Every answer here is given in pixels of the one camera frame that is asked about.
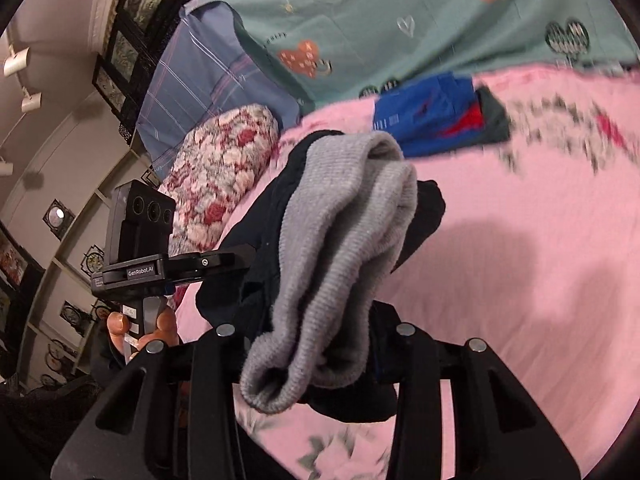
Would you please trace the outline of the dark navy pants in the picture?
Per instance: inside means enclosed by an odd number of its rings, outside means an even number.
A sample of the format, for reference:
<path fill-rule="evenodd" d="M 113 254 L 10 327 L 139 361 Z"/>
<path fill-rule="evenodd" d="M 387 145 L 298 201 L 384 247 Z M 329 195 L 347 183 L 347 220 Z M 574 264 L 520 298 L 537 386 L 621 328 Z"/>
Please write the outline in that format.
<path fill-rule="evenodd" d="M 253 263 L 201 284 L 211 326 L 249 341 L 240 391 L 258 412 L 282 413 L 308 389 L 327 394 L 366 369 L 376 291 L 439 227 L 435 182 L 422 182 L 383 131 L 318 131 L 222 241 L 248 245 Z"/>

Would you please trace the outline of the red floral bolster pillow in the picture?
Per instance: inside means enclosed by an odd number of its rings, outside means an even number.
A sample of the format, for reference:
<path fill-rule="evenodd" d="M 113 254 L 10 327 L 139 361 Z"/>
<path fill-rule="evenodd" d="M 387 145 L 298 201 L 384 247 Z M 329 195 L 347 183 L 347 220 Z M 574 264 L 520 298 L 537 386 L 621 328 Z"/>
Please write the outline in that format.
<path fill-rule="evenodd" d="M 209 118 L 186 135 L 160 185 L 176 203 L 168 255 L 216 246 L 235 207 L 267 168 L 279 133 L 269 108 L 250 104 Z"/>

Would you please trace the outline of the blue plaid pillow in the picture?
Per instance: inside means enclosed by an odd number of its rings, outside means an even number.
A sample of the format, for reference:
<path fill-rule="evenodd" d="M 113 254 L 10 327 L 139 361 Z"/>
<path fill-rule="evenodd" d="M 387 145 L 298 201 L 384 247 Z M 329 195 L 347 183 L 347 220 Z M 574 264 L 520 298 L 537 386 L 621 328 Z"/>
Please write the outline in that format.
<path fill-rule="evenodd" d="M 137 132 L 155 173 L 165 179 L 186 134 L 206 120 L 259 104 L 279 128 L 295 126 L 296 99 L 271 80 L 241 44 L 241 21 L 221 1 L 182 9 L 146 92 Z"/>

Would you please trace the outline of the teal heart pattern quilt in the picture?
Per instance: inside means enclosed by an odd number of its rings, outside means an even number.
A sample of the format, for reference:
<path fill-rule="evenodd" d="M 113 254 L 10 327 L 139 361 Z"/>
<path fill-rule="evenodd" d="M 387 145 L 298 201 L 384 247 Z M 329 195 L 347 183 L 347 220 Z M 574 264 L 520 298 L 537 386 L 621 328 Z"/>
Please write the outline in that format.
<path fill-rule="evenodd" d="M 194 0 L 224 3 L 254 62 L 305 110 L 414 77 L 528 63 L 632 63 L 610 0 Z"/>

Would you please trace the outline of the folded blue red clothes stack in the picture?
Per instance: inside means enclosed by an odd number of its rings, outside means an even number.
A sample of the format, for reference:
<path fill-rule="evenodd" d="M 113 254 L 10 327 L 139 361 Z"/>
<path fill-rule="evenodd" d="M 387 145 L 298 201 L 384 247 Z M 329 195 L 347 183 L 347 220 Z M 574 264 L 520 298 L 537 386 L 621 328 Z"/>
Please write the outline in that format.
<path fill-rule="evenodd" d="M 503 144 L 511 139 L 506 109 L 469 77 L 441 74 L 387 91 L 372 126 L 389 133 L 407 158 Z"/>

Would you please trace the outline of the pink floral bed sheet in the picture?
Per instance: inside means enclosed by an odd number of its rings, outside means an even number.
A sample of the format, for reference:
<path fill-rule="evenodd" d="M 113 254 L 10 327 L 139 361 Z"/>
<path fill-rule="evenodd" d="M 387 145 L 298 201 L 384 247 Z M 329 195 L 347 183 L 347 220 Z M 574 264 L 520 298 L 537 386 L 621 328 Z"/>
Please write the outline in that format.
<path fill-rule="evenodd" d="M 416 161 L 446 211 L 378 296 L 436 339 L 485 339 L 590 478 L 639 401 L 639 75 L 475 82 L 511 139 Z"/>

